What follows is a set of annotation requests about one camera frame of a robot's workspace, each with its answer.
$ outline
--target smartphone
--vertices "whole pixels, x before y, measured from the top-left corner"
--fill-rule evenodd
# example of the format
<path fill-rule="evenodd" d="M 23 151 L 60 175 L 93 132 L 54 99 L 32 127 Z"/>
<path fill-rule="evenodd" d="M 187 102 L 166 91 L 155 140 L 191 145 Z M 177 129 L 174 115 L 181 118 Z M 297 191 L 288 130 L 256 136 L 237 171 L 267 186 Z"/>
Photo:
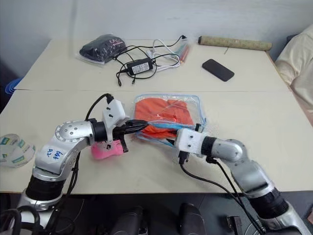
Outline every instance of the smartphone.
<path fill-rule="evenodd" d="M 230 71 L 228 68 L 224 67 L 223 65 L 212 59 L 204 62 L 202 64 L 202 68 L 209 71 L 214 76 L 217 76 L 224 82 L 227 82 L 235 75 L 234 72 Z"/>

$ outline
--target pink sponge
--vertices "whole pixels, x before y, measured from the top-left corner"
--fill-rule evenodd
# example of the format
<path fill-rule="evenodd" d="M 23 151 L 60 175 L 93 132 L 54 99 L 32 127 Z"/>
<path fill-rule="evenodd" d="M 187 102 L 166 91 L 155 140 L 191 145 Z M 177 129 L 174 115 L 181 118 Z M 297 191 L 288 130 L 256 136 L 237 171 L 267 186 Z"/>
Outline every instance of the pink sponge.
<path fill-rule="evenodd" d="M 113 141 L 112 143 L 100 142 L 91 146 L 93 158 L 100 160 L 111 155 L 122 155 L 123 147 L 121 141 Z"/>

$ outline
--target table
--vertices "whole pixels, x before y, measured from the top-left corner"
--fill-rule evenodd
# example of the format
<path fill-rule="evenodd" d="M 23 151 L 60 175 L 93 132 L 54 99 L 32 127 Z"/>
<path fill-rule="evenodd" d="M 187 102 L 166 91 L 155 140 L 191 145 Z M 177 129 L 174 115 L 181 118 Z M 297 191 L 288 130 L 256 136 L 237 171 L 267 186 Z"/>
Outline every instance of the table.
<path fill-rule="evenodd" d="M 15 91 L 0 115 L 0 135 L 16 133 L 37 149 L 50 140 L 65 120 L 82 120 L 103 92 Z M 112 92 L 130 113 L 142 92 Z M 313 129 L 289 91 L 192 92 L 204 103 L 208 132 L 222 139 L 238 139 L 249 157 L 259 162 L 281 191 L 313 190 Z M 101 118 L 104 101 L 90 117 Z M 181 171 L 173 149 L 128 136 L 129 153 L 102 161 L 82 151 L 73 193 L 222 192 L 189 178 Z M 20 168 L 0 168 L 0 191 L 21 192 L 28 184 L 31 163 Z M 226 179 L 214 165 L 191 157 L 186 168 L 223 184 Z"/>
<path fill-rule="evenodd" d="M 228 91 L 287 91 L 269 56 L 264 51 L 210 47 L 193 44 L 186 63 L 179 68 L 161 71 L 147 80 L 121 75 L 122 87 L 115 74 L 120 69 L 117 61 L 96 66 L 77 59 L 77 52 L 88 41 L 52 40 L 17 89 L 65 91 L 142 91 L 142 92 L 228 92 Z M 128 45 L 152 45 L 152 41 L 130 40 Z M 143 58 L 142 52 L 131 51 L 134 59 Z M 128 62 L 127 55 L 119 58 Z M 222 82 L 201 68 L 202 63 L 214 59 L 235 73 Z"/>

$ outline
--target power adapter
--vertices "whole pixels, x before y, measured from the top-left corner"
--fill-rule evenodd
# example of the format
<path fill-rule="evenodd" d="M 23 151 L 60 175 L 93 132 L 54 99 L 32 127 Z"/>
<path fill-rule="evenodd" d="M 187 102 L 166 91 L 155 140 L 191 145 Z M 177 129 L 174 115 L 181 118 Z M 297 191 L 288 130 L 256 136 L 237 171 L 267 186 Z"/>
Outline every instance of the power adapter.
<path fill-rule="evenodd" d="M 129 74 L 133 76 L 135 74 L 153 69 L 153 64 L 151 58 L 145 58 L 129 62 L 126 64 L 126 67 L 128 70 L 127 72 L 129 72 Z"/>

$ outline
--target tape roll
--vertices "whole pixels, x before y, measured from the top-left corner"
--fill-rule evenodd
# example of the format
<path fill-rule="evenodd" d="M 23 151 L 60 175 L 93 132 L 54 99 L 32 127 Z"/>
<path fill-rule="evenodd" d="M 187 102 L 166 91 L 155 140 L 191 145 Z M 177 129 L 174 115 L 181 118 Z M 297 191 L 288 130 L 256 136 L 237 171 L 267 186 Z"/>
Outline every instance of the tape roll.
<path fill-rule="evenodd" d="M 272 43 L 262 41 L 241 40 L 233 38 L 218 38 L 210 36 L 200 36 L 198 39 L 200 45 L 217 47 L 235 47 L 251 50 L 270 50 Z"/>
<path fill-rule="evenodd" d="M 35 154 L 35 146 L 26 143 L 18 135 L 8 134 L 0 138 L 0 165 L 20 167 Z"/>

